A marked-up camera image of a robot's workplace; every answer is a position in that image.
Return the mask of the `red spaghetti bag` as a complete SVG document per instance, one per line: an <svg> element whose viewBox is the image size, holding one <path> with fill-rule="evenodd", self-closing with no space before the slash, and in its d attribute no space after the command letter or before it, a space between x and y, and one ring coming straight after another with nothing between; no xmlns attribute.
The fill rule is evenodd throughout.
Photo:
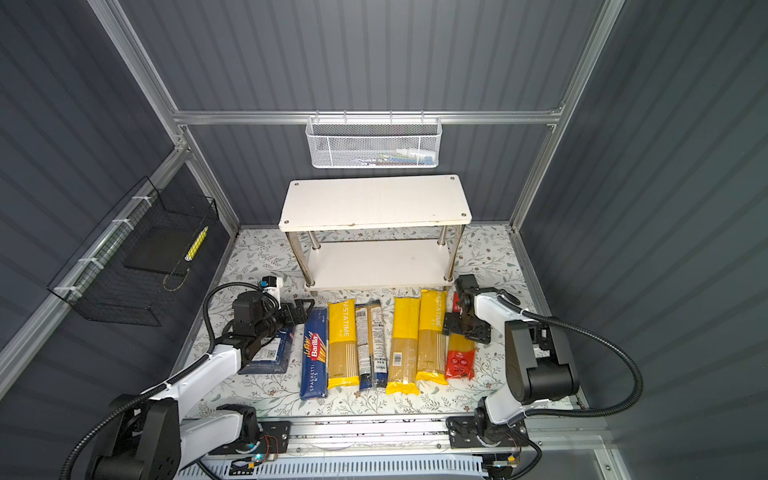
<svg viewBox="0 0 768 480"><path fill-rule="evenodd" d="M447 379L472 380L475 376L476 343L449 330L448 313L445 314L443 322L443 334L448 337L445 377Z"/></svg>

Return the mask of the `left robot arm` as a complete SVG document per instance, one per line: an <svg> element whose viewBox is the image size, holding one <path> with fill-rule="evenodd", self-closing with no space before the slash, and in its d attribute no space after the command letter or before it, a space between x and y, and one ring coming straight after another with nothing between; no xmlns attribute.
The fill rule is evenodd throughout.
<svg viewBox="0 0 768 480"><path fill-rule="evenodd" d="M203 317L206 352L158 385L136 396L117 397L110 413L67 455L60 478L71 478L88 446L93 448L89 479L173 479L191 465L214 478L202 460L217 450L255 456L259 462L279 453L279 439L262 429L252 407L225 404L205 417L186 417L215 386L247 366L279 330L306 323L315 308L312 299L281 301L275 277L236 285L242 291L233 302L234 318L222 332L214 331L208 315Z"/></svg>

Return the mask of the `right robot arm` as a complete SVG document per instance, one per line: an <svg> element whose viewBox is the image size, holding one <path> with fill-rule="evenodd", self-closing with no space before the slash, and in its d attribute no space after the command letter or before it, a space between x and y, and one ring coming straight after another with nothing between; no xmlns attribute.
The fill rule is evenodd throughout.
<svg viewBox="0 0 768 480"><path fill-rule="evenodd" d="M482 442L496 443L500 430L538 416L599 418L622 413L637 404L644 390L638 364L614 342L554 316L532 312L504 289L482 287L472 274L455 283L459 310L445 315L443 329L483 345L493 332L503 335L504 383L482 398L471 428ZM545 401L573 396L580 377L567 334L591 340L614 354L629 370L633 384L627 397L613 405L586 410L544 408Z"/></svg>

